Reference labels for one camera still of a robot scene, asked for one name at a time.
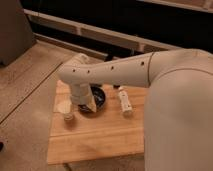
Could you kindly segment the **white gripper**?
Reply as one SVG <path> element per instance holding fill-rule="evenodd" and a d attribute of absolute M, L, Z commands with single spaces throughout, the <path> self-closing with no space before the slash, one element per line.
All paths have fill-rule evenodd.
<path fill-rule="evenodd" d="M 74 105 L 86 105 L 92 112 L 97 111 L 95 99 L 89 84 L 71 84 L 70 99 Z"/>

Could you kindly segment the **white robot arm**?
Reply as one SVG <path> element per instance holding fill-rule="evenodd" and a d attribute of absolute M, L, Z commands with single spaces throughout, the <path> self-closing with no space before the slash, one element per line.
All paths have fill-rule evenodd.
<path fill-rule="evenodd" d="M 78 54 L 59 78 L 76 105 L 91 103 L 91 84 L 146 87 L 145 171 L 213 171 L 212 53 L 176 49 L 97 64 Z"/>

